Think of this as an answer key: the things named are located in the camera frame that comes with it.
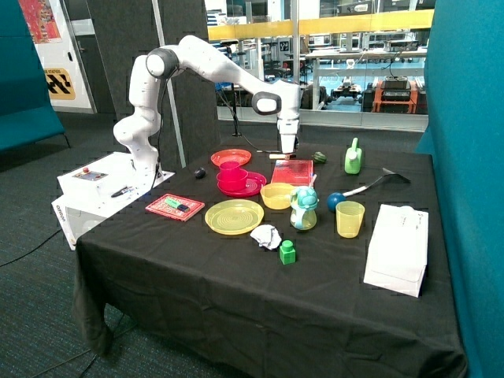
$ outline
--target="yellow plate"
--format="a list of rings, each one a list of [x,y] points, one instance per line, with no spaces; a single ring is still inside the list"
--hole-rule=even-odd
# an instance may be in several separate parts
[[[256,202],[232,199],[209,208],[205,222],[219,234],[240,235],[254,230],[264,215],[265,211]]]

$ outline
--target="blue ball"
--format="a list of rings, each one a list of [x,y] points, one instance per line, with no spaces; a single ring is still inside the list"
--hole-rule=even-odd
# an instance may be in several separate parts
[[[347,198],[342,195],[341,193],[332,193],[328,197],[328,209],[331,213],[336,212],[336,205],[338,205],[340,202],[346,201]]]

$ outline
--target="sippy cup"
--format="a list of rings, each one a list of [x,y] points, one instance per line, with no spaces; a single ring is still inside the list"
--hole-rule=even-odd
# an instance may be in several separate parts
[[[291,192],[291,224],[298,230],[310,230],[317,222],[317,193],[312,187],[296,187]]]

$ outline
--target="label sticker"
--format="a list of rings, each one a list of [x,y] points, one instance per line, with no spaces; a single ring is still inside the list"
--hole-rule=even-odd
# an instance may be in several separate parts
[[[72,81],[66,69],[44,69],[44,72],[51,100],[74,100],[76,98],[76,92],[73,90]]]

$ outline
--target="yellow beam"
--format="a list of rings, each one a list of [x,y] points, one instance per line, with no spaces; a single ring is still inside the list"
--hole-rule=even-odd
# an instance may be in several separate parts
[[[432,25],[434,10],[386,12],[361,16],[300,20],[299,34],[378,32],[398,29],[425,29]]]
[[[426,29],[432,25],[434,10],[386,12],[361,16],[328,17],[299,21],[299,34],[378,32],[398,29]],[[258,24],[212,26],[210,41],[248,39],[292,35],[292,21],[261,22]]]

